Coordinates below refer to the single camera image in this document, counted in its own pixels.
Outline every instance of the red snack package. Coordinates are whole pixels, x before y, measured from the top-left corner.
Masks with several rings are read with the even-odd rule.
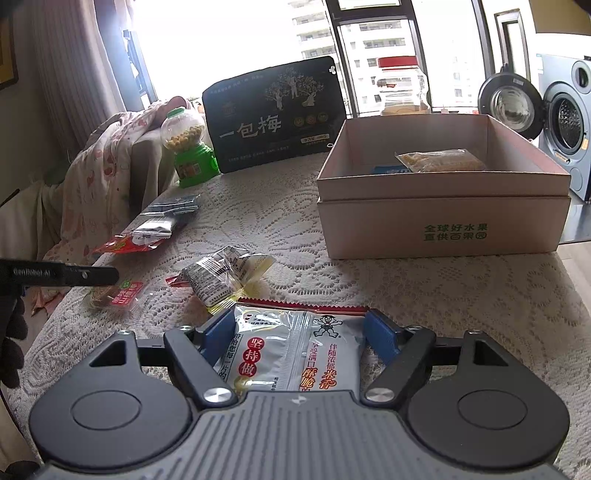
[[[166,239],[151,238],[145,243],[137,244],[129,233],[127,235],[115,235],[107,243],[93,250],[95,254],[128,254],[131,252],[147,252],[158,247]]]

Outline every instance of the floor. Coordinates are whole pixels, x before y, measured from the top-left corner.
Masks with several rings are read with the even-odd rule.
[[[558,255],[585,306],[591,312],[591,242],[561,245],[558,248]],[[44,320],[45,318],[39,315],[30,319],[32,338],[41,330]],[[30,340],[22,342],[21,347],[24,351],[28,349],[30,343]],[[2,403],[0,403],[0,433],[0,470],[17,460],[34,459]]]
[[[560,245],[557,252],[587,310],[591,312],[591,242]]]

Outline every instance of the wall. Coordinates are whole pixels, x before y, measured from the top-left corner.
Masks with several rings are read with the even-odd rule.
[[[13,14],[18,81],[0,90],[0,202],[16,188],[39,180],[59,162],[59,153],[39,81],[25,0]]]

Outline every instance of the black glove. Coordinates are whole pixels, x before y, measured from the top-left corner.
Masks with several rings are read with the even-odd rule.
[[[12,339],[27,338],[24,313],[25,304],[20,292],[0,296],[0,381],[8,388],[20,385],[17,370],[24,365],[24,355]]]

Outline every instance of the table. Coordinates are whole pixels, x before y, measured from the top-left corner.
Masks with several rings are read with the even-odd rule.
[[[165,192],[200,193],[198,218],[156,250],[101,257],[99,265],[150,285],[147,301],[130,315],[92,312],[85,288],[62,301],[25,357],[21,387],[8,394],[25,436],[35,400],[114,331],[131,328],[141,338],[204,322],[207,312],[190,290],[169,288],[164,279],[231,244],[276,257],[257,285],[263,298],[370,305],[401,325],[444,336],[488,332],[566,402],[571,428],[557,466],[572,478],[591,478],[591,319],[558,256],[331,260],[316,209],[315,179],[325,158],[293,158]],[[365,362],[362,378],[377,371]]]

